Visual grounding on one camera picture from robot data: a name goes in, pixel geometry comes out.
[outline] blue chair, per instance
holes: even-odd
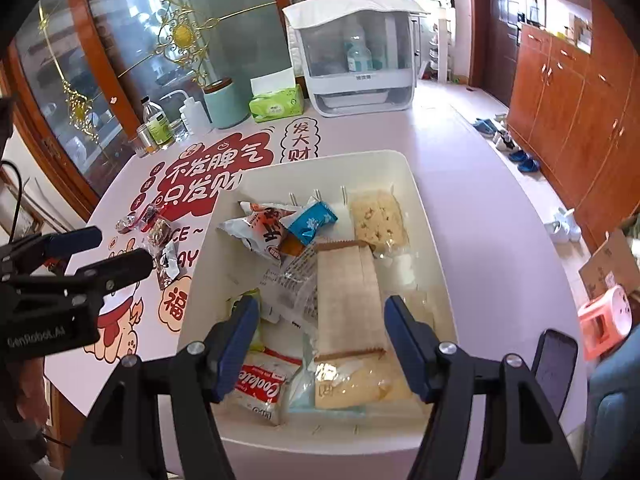
[[[625,453],[638,453],[629,444],[636,440],[640,430],[639,328],[632,330],[622,346],[604,359],[589,379],[583,480],[600,480],[621,460],[626,460]]]

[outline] pink stool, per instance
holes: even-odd
[[[587,361],[620,343],[631,331],[631,307],[621,285],[610,288],[599,298],[578,310],[584,358]]]

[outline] blue slipper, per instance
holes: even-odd
[[[510,153],[507,157],[511,162],[524,162],[529,158],[529,155],[527,155],[524,150],[518,150],[517,152]]]
[[[472,126],[487,137],[493,137],[498,131],[498,128],[489,119],[478,119]]]
[[[538,161],[528,158],[522,164],[518,164],[518,171],[520,173],[536,173],[540,171],[540,164]]]

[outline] white plastic bin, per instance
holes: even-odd
[[[329,228],[322,234],[352,239],[353,225],[344,205],[342,186],[348,195],[392,190],[402,209],[418,289],[427,292],[434,308],[436,333],[441,340],[456,341],[440,260],[409,165],[401,153],[380,151],[248,170],[235,190],[220,192],[198,256],[178,347],[203,340],[214,323],[227,318],[225,300],[256,287],[269,265],[266,259],[249,252],[240,240],[216,228],[227,219],[242,216],[239,200],[290,203],[293,193],[297,202],[304,203],[317,189],[338,215],[333,231]],[[262,326],[267,346],[283,354],[302,356],[302,334],[296,328],[283,321]],[[385,406],[389,403],[379,402],[369,405],[367,413],[386,416],[379,413],[337,418],[291,413],[287,423],[276,428],[255,413],[226,404],[214,408],[223,440],[306,454],[354,455],[415,449],[428,421],[428,410],[417,403],[413,404],[417,408],[415,416],[409,417],[391,416]]]
[[[407,108],[414,97],[411,0],[305,0],[284,9],[295,30],[309,98],[324,116]],[[350,62],[348,37],[364,33],[370,64]]]

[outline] glass cabinet door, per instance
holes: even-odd
[[[42,116],[79,173],[102,196],[133,150],[88,67],[68,1],[41,0],[15,44]]]
[[[162,54],[154,55],[159,41],[170,41],[170,30],[161,30],[166,4],[162,0],[87,0],[105,51],[136,113],[142,117],[140,99],[148,95],[160,104],[169,120],[179,117],[183,90],[203,101],[191,66],[180,67]],[[196,12],[191,23],[204,24],[239,10],[270,4],[274,0],[180,0]],[[289,51],[275,4],[244,12],[201,31],[199,46],[208,44],[202,68],[208,81],[231,77],[247,102],[249,79],[277,72],[288,66]]]

